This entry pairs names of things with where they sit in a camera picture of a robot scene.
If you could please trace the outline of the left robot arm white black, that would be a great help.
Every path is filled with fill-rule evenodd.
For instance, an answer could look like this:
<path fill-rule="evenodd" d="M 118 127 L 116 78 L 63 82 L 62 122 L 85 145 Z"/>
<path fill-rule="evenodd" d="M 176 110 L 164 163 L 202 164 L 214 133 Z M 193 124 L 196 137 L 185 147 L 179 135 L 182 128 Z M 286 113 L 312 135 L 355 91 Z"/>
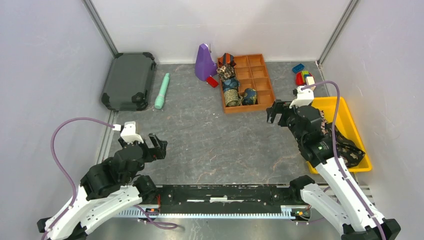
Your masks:
<path fill-rule="evenodd" d="M 147 163 L 163 160 L 168 142 L 150 133 L 153 147 L 145 142 L 118 141 L 114 156 L 92 166 L 80 180 L 76 197 L 56 215 L 41 218 L 37 228 L 44 240 L 84 240 L 108 219 L 128 207 L 151 204 L 158 189 L 148 175 L 138 173 Z"/>

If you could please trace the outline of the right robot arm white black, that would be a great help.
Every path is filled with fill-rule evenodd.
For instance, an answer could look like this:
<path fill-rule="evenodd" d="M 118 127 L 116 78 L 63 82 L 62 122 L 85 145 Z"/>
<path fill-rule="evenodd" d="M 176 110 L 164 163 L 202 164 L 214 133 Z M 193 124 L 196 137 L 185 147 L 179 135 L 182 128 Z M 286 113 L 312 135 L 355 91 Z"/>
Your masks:
<path fill-rule="evenodd" d="M 275 100 L 267 108 L 267 122 L 287 127 L 294 136 L 301 156 L 324 178 L 337 200 L 326 195 L 309 176 L 289 183 L 289 199 L 315 208 L 339 232 L 343 240 L 394 240 L 401 231 L 394 218 L 386 218 L 369 201 L 350 174 L 337 149 L 336 125 L 331 135 L 323 132 L 325 123 L 319 109 L 309 105 L 292 106 L 290 101 Z"/>

